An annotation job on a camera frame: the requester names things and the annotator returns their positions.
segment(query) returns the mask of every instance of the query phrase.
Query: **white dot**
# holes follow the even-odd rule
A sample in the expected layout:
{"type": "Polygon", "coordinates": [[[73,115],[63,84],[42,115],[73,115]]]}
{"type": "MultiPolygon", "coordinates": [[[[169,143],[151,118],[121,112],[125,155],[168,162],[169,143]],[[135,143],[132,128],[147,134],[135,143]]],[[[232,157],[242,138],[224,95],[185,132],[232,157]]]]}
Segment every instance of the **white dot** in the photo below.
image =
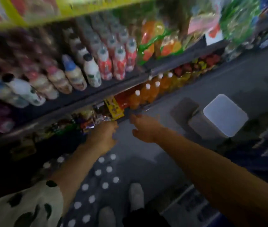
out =
{"type": "Polygon", "coordinates": [[[110,159],[115,160],[116,159],[116,154],[111,154],[110,159]]]}
{"type": "Polygon", "coordinates": [[[50,168],[50,167],[51,167],[50,162],[46,162],[46,163],[43,164],[43,168],[44,168],[44,169],[48,169],[48,168],[50,168]]]}
{"type": "Polygon", "coordinates": [[[98,161],[99,161],[100,163],[103,163],[103,162],[105,161],[105,158],[104,158],[104,157],[100,157],[100,158],[98,159],[98,161]]]}
{"type": "Polygon", "coordinates": [[[75,220],[72,219],[71,221],[68,222],[69,227],[74,227],[75,226],[75,220]]]}
{"type": "Polygon", "coordinates": [[[88,223],[90,221],[90,218],[91,218],[90,214],[83,216],[83,223],[85,223],[85,224],[88,223]]]}
{"type": "Polygon", "coordinates": [[[96,171],[95,171],[95,175],[96,175],[96,176],[100,176],[100,175],[101,175],[101,169],[96,170],[96,171]]]}
{"type": "Polygon", "coordinates": [[[93,203],[93,202],[95,202],[95,196],[94,195],[91,195],[90,197],[89,197],[89,203],[93,203]]]}
{"type": "Polygon", "coordinates": [[[81,207],[81,202],[75,202],[75,203],[74,203],[74,208],[75,208],[76,210],[78,210],[80,207],[81,207]]]}
{"type": "Polygon", "coordinates": [[[111,173],[113,171],[113,168],[111,166],[107,166],[106,171],[108,173],[111,173]]]}
{"type": "Polygon", "coordinates": [[[103,185],[102,185],[103,189],[108,189],[108,187],[109,187],[109,183],[103,183],[103,185]]]}
{"type": "Polygon", "coordinates": [[[114,178],[113,178],[113,182],[114,182],[114,183],[118,183],[118,182],[119,182],[119,177],[114,177],[114,178]]]}
{"type": "Polygon", "coordinates": [[[63,163],[64,160],[65,160],[64,157],[60,156],[60,157],[58,157],[57,162],[58,163],[63,163]]]}
{"type": "Polygon", "coordinates": [[[81,187],[81,189],[83,191],[87,191],[89,189],[89,184],[87,184],[87,183],[83,184],[82,187],[81,187]]]}

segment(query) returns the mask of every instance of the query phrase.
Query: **person's left hand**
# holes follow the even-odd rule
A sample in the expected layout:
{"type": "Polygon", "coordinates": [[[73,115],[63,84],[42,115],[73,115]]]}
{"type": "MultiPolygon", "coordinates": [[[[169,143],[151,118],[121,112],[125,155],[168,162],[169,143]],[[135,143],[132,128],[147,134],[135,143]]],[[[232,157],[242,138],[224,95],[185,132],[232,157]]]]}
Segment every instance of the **person's left hand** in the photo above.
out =
{"type": "Polygon", "coordinates": [[[99,154],[103,155],[116,144],[116,140],[112,138],[112,135],[116,132],[117,128],[116,121],[101,122],[88,135],[85,144],[91,148],[96,148],[99,154]]]}

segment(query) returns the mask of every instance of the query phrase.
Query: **person's right hand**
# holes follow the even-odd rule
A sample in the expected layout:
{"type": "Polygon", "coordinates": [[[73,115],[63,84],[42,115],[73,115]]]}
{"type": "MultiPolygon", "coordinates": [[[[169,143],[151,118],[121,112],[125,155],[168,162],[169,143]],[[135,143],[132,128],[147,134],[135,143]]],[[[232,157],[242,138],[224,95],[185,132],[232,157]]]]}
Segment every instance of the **person's right hand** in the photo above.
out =
{"type": "Polygon", "coordinates": [[[163,126],[153,117],[147,115],[131,115],[130,123],[137,129],[132,130],[133,136],[146,143],[154,143],[156,134],[163,126]]]}

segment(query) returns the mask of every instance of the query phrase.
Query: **white sleeve with dark spots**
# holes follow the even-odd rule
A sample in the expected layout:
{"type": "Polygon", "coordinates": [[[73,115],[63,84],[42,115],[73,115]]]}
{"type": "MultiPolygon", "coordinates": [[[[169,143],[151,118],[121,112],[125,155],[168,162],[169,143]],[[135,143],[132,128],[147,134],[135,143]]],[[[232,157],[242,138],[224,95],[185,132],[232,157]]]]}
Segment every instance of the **white sleeve with dark spots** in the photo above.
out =
{"type": "Polygon", "coordinates": [[[63,213],[63,196],[53,181],[0,198],[0,227],[56,227],[63,213]]]}

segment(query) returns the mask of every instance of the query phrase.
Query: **black pants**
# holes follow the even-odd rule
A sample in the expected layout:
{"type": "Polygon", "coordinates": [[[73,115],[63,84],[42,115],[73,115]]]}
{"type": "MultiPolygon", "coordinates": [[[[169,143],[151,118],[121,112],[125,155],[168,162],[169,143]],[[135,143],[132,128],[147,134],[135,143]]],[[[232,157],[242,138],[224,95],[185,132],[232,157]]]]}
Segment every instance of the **black pants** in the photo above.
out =
{"type": "Polygon", "coordinates": [[[170,227],[156,210],[138,209],[123,219],[124,227],[170,227]]]}

